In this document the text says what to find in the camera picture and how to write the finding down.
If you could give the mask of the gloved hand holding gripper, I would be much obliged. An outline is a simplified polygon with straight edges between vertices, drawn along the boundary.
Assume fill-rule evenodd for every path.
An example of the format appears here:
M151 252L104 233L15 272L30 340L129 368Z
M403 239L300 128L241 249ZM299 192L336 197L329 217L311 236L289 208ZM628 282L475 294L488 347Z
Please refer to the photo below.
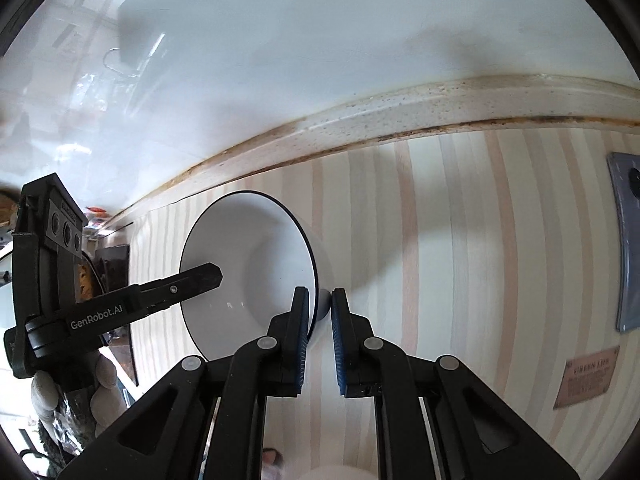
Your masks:
M43 370L32 378L32 406L55 443L92 441L126 411L116 366L99 352L90 356L89 363L93 365L89 387L65 392Z

